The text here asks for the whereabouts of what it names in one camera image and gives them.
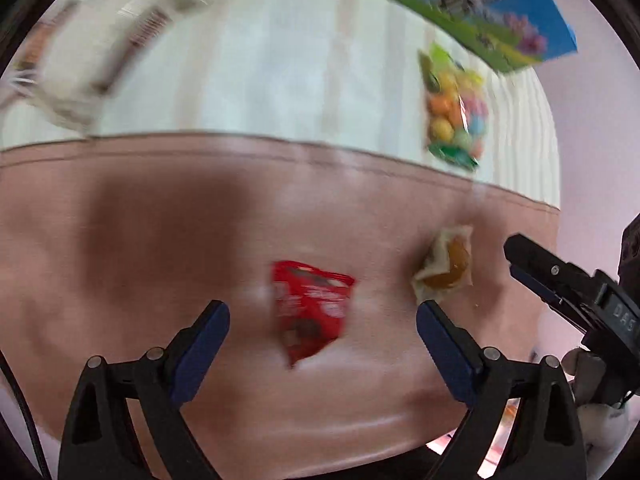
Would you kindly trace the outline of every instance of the white wall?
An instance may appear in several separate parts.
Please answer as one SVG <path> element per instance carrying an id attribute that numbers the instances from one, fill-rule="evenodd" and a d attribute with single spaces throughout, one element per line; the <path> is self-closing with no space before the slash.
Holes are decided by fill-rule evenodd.
<path id="1" fill-rule="evenodd" d="M 589 0 L 555 0 L 578 54 L 536 71 L 553 110 L 561 157 L 558 255 L 617 277 L 623 229 L 640 212 L 640 71 Z M 546 311 L 539 350 L 559 356 L 580 335 Z"/>

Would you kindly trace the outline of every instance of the candy bag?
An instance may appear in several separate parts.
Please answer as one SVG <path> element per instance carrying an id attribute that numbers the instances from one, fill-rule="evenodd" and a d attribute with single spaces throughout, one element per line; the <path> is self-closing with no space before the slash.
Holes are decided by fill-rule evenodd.
<path id="1" fill-rule="evenodd" d="M 442 229 L 431 244 L 422 268 L 412 278 L 418 304 L 441 301 L 447 294 L 471 285 L 471 226 Z"/>
<path id="2" fill-rule="evenodd" d="M 429 55 L 418 53 L 427 90 L 429 151 L 473 171 L 484 150 L 488 108 L 482 76 L 465 70 L 436 43 Z"/>
<path id="3" fill-rule="evenodd" d="M 273 264 L 278 330 L 291 367 L 340 337 L 355 282 L 299 262 Z"/>

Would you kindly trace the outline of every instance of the plastic bag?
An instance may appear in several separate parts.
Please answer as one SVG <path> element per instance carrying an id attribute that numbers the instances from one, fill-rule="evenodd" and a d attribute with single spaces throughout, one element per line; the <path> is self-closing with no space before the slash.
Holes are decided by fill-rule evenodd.
<path id="1" fill-rule="evenodd" d="M 40 78 L 39 64 L 42 53 L 56 30 L 65 24 L 77 5 L 77 0 L 67 0 L 52 19 L 40 20 L 33 26 L 5 73 L 8 91 L 3 92 L 0 98 L 0 110 L 7 108 L 19 98 L 33 97 L 33 89 Z"/>
<path id="2" fill-rule="evenodd" d="M 442 229 L 429 248 L 422 268 L 412 279 L 418 304 L 441 301 L 447 294 L 471 285 L 471 226 Z"/>
<path id="3" fill-rule="evenodd" d="M 49 41 L 33 103 L 52 123 L 88 133 L 134 56 L 197 0 L 87 0 Z"/>
<path id="4" fill-rule="evenodd" d="M 278 330 L 291 367 L 340 337 L 355 282 L 299 262 L 273 264 Z"/>
<path id="5" fill-rule="evenodd" d="M 420 52 L 418 60 L 428 92 L 429 151 L 450 164 L 475 170 L 484 150 L 488 116 L 482 76 L 465 70 L 436 43 L 429 55 Z"/>

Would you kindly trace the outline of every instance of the red snack bag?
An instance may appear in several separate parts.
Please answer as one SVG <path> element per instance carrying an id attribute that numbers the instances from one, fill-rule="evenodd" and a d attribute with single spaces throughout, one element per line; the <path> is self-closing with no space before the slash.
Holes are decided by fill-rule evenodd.
<path id="1" fill-rule="evenodd" d="M 291 367 L 340 337 L 355 282 L 299 262 L 273 264 L 278 330 Z"/>

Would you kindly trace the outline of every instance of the striped tablecloth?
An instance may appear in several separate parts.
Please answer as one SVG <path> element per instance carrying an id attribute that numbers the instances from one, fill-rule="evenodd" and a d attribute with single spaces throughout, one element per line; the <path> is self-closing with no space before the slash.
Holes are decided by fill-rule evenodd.
<path id="1" fill-rule="evenodd" d="M 488 136 L 474 174 L 424 148 L 417 52 L 432 41 L 487 81 Z M 3 149 L 79 137 L 27 101 L 6 110 L 0 127 Z M 556 132 L 533 69 L 497 75 L 390 0 L 211 0 L 143 53 L 91 133 L 190 130 L 361 150 L 559 207 Z"/>

